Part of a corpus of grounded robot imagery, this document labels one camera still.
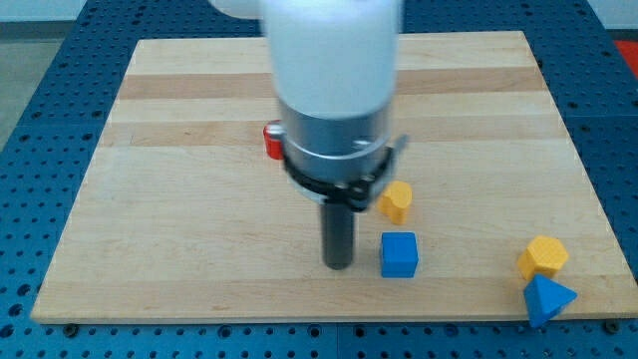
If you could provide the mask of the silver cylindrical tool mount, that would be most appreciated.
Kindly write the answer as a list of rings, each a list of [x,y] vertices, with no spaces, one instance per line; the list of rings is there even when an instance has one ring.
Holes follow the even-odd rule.
[[[283,167],[297,190],[319,204],[366,210],[393,180],[409,137],[391,139],[390,106],[335,119],[279,101]]]

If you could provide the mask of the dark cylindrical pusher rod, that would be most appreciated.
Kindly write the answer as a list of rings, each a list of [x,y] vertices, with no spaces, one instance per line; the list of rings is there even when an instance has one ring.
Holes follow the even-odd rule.
[[[355,215],[341,203],[321,206],[322,259],[326,266],[342,270],[354,259]]]

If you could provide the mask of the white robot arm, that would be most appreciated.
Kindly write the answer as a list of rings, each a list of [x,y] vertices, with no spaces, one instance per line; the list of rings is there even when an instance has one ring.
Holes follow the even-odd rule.
[[[354,259],[355,215],[393,179],[407,136],[392,138],[397,0],[210,0],[219,12],[256,20],[269,47],[279,143],[298,190],[320,206],[322,260],[342,270]]]

